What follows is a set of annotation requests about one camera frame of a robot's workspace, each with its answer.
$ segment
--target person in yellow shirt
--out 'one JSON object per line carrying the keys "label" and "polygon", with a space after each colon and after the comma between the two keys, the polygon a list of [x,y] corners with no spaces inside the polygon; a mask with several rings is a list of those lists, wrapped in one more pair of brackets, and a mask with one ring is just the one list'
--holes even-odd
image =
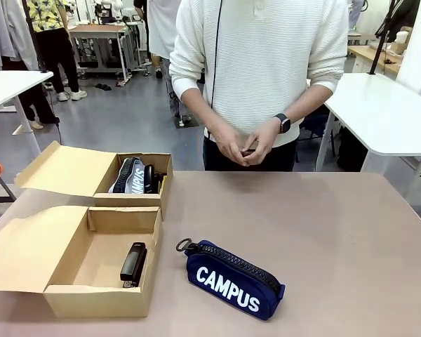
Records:
{"label": "person in yellow shirt", "polygon": [[61,64],[69,80],[71,99],[80,100],[87,96],[85,91],[79,90],[76,64],[67,28],[66,5],[67,0],[27,0],[41,57],[47,70],[53,73],[51,81],[60,102],[68,100],[69,96],[64,91],[58,64]]}

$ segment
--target sweater cuff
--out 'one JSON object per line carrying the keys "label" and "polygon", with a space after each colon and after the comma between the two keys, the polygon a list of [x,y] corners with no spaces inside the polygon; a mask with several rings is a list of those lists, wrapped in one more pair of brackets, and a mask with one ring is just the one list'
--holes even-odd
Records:
{"label": "sweater cuff", "polygon": [[176,92],[176,96],[181,100],[182,94],[189,89],[198,88],[196,81],[188,79],[187,77],[181,77],[172,80],[173,90]]}
{"label": "sweater cuff", "polygon": [[338,80],[335,80],[335,81],[320,80],[320,81],[310,82],[310,86],[314,86],[315,84],[318,84],[319,86],[325,86],[327,89],[332,91],[332,93],[334,93],[335,89],[337,88]]}

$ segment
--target box flap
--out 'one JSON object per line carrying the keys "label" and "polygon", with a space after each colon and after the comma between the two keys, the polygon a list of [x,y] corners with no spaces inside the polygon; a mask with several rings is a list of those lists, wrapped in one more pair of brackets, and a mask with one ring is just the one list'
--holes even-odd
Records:
{"label": "box flap", "polygon": [[14,181],[21,188],[92,197],[115,159],[115,153],[53,142]]}
{"label": "box flap", "polygon": [[43,293],[88,207],[60,206],[0,231],[0,291]]}

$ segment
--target zipper pull ring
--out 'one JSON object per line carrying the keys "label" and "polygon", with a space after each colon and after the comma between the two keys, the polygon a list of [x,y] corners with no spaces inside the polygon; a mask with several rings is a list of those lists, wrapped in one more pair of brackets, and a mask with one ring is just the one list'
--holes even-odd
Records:
{"label": "zipper pull ring", "polygon": [[198,244],[194,244],[189,237],[179,241],[176,245],[176,251],[191,251],[198,248]]}

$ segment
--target metal ring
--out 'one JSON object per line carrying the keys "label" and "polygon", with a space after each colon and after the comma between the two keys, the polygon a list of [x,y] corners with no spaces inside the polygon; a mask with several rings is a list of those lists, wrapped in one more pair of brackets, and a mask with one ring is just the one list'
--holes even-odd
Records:
{"label": "metal ring", "polygon": [[189,237],[186,238],[186,239],[183,239],[183,240],[179,241],[179,243],[176,245],[176,250],[177,251],[185,251],[187,248],[189,248],[191,243],[192,243],[192,239],[190,239]]}

